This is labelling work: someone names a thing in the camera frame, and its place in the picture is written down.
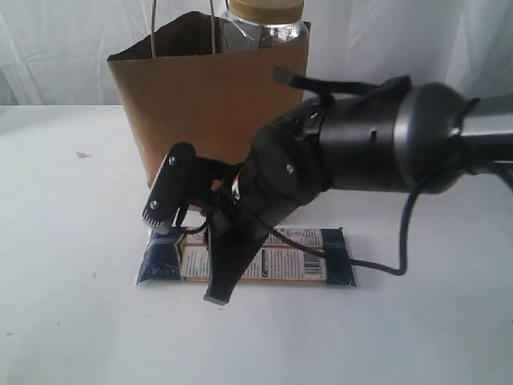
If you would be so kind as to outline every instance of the clear plastic jar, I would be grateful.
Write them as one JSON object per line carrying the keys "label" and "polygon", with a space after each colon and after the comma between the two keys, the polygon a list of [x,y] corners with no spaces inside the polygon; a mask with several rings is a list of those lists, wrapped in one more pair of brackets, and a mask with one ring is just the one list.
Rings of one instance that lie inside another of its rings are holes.
{"label": "clear plastic jar", "polygon": [[258,50],[309,36],[303,0],[230,0],[220,17],[223,52]]}

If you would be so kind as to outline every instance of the barcode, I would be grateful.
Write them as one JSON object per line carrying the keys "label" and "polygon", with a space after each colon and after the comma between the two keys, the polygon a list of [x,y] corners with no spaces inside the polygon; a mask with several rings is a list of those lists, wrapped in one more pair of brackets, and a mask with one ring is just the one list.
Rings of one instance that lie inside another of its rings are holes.
{"label": "barcode", "polygon": [[312,254],[303,255],[305,275],[322,275],[321,259]]}

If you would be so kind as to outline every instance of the paper bag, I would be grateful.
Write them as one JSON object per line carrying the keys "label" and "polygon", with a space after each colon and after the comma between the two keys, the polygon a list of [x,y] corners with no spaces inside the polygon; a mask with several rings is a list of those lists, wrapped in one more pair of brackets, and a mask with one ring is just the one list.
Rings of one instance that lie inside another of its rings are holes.
{"label": "paper bag", "polygon": [[304,74],[308,40],[212,55],[210,22],[199,12],[184,14],[155,33],[158,57],[147,36],[107,60],[149,184],[181,141],[198,156],[243,161],[254,134],[302,100],[302,91],[273,81],[273,69]]}

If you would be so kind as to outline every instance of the white table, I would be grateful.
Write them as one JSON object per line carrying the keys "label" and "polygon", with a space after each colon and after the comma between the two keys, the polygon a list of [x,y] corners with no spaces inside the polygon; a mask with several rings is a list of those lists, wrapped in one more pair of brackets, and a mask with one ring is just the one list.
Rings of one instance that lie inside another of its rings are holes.
{"label": "white table", "polygon": [[[403,278],[242,284],[222,308],[203,284],[134,287],[147,187],[121,107],[1,107],[0,186],[2,384],[513,381],[513,197],[492,176],[419,201]],[[396,265],[404,200],[330,192],[287,224],[343,225],[354,257]]]}

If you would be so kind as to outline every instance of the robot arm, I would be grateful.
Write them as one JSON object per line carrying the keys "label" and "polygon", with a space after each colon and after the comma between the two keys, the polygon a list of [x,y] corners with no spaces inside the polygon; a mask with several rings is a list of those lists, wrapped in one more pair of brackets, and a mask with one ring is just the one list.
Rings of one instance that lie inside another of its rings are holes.
{"label": "robot arm", "polygon": [[[189,205],[202,208],[211,302],[227,303],[272,227],[329,188],[441,193],[465,172],[494,171],[492,161],[513,164],[512,98],[468,100],[440,83],[412,87],[407,76],[380,86],[282,70],[275,79],[317,97],[262,128],[243,164],[201,158],[190,144],[177,144],[143,211],[153,229],[167,232],[181,225]],[[211,190],[214,180],[221,185]],[[383,270],[403,275],[404,254],[399,269]]]}

